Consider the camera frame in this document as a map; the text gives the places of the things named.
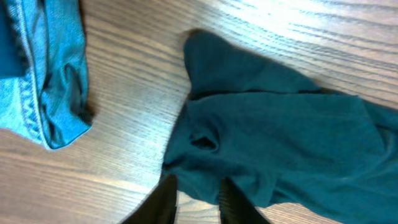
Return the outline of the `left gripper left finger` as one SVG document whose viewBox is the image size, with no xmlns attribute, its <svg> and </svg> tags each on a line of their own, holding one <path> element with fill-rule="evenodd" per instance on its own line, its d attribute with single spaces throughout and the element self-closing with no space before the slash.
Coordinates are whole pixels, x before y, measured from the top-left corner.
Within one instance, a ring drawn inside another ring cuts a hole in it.
<svg viewBox="0 0 398 224">
<path fill-rule="evenodd" d="M 121 224 L 174 224 L 177 184 L 176 176 L 168 175 Z"/>
</svg>

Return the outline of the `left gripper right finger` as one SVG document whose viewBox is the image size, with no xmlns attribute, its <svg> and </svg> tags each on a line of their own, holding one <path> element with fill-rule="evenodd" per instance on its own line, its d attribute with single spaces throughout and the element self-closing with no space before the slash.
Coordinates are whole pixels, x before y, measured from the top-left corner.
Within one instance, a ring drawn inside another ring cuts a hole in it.
<svg viewBox="0 0 398 224">
<path fill-rule="evenodd" d="M 220 183 L 218 203 L 221 224 L 271 224 L 230 178 Z"/>
</svg>

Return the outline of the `dark navy t-shirt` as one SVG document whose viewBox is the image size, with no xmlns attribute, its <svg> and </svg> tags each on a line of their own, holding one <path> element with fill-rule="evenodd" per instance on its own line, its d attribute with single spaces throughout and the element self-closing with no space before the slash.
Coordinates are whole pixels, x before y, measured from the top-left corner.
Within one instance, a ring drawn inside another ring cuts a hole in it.
<svg viewBox="0 0 398 224">
<path fill-rule="evenodd" d="M 231 178 L 258 207 L 299 203 L 341 223 L 397 222 L 397 111 L 324 91 L 273 60 L 193 31 L 192 88 L 164 154 L 192 198 Z"/>
</svg>

